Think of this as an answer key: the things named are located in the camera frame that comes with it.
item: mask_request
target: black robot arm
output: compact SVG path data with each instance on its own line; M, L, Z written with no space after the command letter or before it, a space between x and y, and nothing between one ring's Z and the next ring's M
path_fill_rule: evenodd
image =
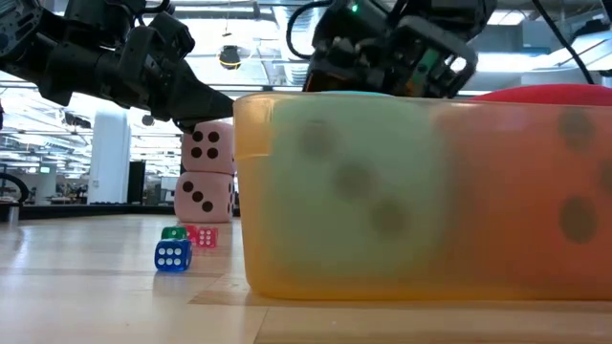
M366 91L397 97L454 97L476 71L468 45L482 32L497 0L323 0L289 20L287 43L310 59L303 91ZM291 43L296 18L327 6L315 29L311 56Z
M0 2L0 70L68 105L74 92L151 111L189 132L231 117L233 101L200 82L185 57L195 42L169 11L144 0L70 0L63 17L37 0ZM148 26L142 15L158 11Z

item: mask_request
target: white pillar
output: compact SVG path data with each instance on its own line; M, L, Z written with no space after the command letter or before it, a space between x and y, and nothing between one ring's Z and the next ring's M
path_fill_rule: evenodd
M48 198L55 195L56 186L57 165L41 163L36 182L36 205L51 204Z
M602 76L601 86L612 87L612 76Z
M96 112L88 204L127 202L131 139L127 111L108 104Z

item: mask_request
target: floor plank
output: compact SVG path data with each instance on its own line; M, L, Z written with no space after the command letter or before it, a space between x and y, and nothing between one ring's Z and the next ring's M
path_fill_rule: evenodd
M275 300L245 278L239 221L187 273L158 273L170 216L0 225L0 342L609 344L612 304Z

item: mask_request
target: orange plastic container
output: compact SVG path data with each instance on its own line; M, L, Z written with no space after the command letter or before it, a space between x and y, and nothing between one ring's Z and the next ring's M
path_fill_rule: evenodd
M257 292L612 298L606 109L259 94L234 118Z

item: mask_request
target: pink foam die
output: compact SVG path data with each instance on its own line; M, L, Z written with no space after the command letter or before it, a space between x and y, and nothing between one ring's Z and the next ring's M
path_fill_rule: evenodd
M185 172L176 185L174 212L183 223L227 223L232 218L232 190L232 175Z
M183 136L183 166L189 172L236 172L233 125L220 121L202 122L193 134Z

